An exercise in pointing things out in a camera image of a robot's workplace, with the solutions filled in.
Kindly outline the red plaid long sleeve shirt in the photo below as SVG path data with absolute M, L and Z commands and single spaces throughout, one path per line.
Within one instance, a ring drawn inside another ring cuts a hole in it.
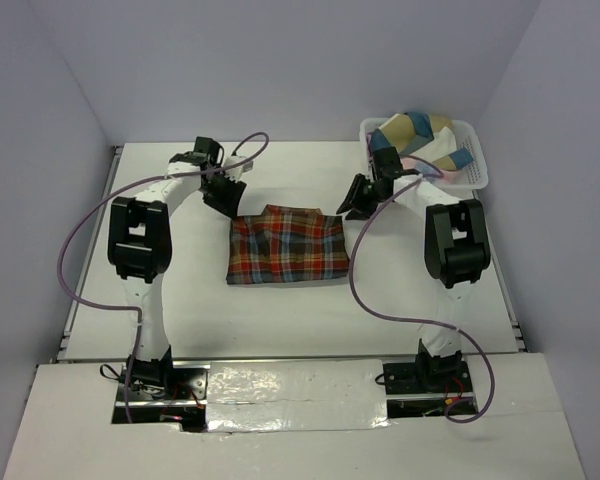
M 231 221 L 229 285 L 336 280 L 348 275 L 349 265 L 339 216 L 267 205 L 258 215 Z

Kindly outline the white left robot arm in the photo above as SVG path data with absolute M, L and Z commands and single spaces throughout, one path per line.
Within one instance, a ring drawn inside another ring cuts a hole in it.
M 228 218 L 235 218 L 246 189 L 243 174 L 253 162 L 198 137 L 191 151 L 169 160 L 166 172 L 139 193 L 110 204 L 107 258 L 121 279 L 131 311 L 139 315 L 125 380 L 153 398 L 175 388 L 172 349 L 163 318 L 163 277 L 173 258 L 170 217 L 192 194 Z

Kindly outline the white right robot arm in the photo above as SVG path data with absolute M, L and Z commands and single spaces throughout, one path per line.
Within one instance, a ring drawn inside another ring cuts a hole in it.
M 396 148 L 371 149 L 371 175 L 354 177 L 337 213 L 347 220 L 370 221 L 380 206 L 394 201 L 424 221 L 424 264 L 438 291 L 434 318 L 419 327 L 414 375 L 422 389 L 436 391 L 460 378 L 458 327 L 491 251 L 481 202 L 443 191 L 436 182 L 445 172 L 422 158 L 410 158 L 415 164 L 405 167 Z

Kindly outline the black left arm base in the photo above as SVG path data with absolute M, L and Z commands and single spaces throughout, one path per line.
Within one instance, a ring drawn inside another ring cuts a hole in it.
M 160 361 L 136 360 L 130 372 L 103 364 L 99 373 L 117 383 L 113 424 L 174 424 L 187 432 L 205 430 L 207 366 L 179 364 L 167 355 Z

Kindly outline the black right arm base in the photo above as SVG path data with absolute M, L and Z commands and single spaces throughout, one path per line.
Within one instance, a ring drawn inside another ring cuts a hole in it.
M 415 361 L 384 363 L 375 382 L 385 390 L 388 418 L 443 417 L 448 406 L 451 416 L 477 414 L 467 362 L 459 366 L 453 373 L 426 379 Z

